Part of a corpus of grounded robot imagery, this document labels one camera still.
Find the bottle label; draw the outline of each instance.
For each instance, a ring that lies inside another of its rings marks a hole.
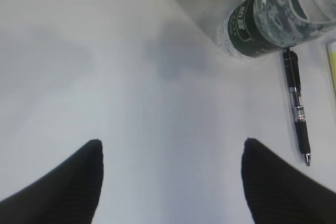
[[[266,40],[259,32],[253,16],[255,0],[245,0],[231,14],[228,34],[233,46],[243,55],[258,57],[282,48]]]

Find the white table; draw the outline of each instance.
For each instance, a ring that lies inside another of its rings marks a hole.
[[[239,0],[223,2],[232,9]],[[296,49],[312,147],[307,168],[279,54],[225,55],[196,25],[188,0],[0,6],[0,199],[93,138],[103,141],[105,165],[94,224],[253,223],[240,177],[247,137],[336,190],[324,47],[336,33]]]

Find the retractable pen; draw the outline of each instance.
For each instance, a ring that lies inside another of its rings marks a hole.
[[[306,165],[310,166],[311,149],[306,115],[301,102],[298,56],[295,52],[291,51],[290,48],[286,48],[286,51],[283,53],[283,58],[299,150]]]

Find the yellow object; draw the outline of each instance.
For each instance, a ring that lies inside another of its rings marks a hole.
[[[336,52],[329,52],[329,62],[330,62],[334,89],[336,92]]]

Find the clear plastic bottle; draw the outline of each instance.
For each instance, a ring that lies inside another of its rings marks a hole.
[[[219,43],[258,57],[320,37],[336,26],[336,0],[246,0],[221,29]]]

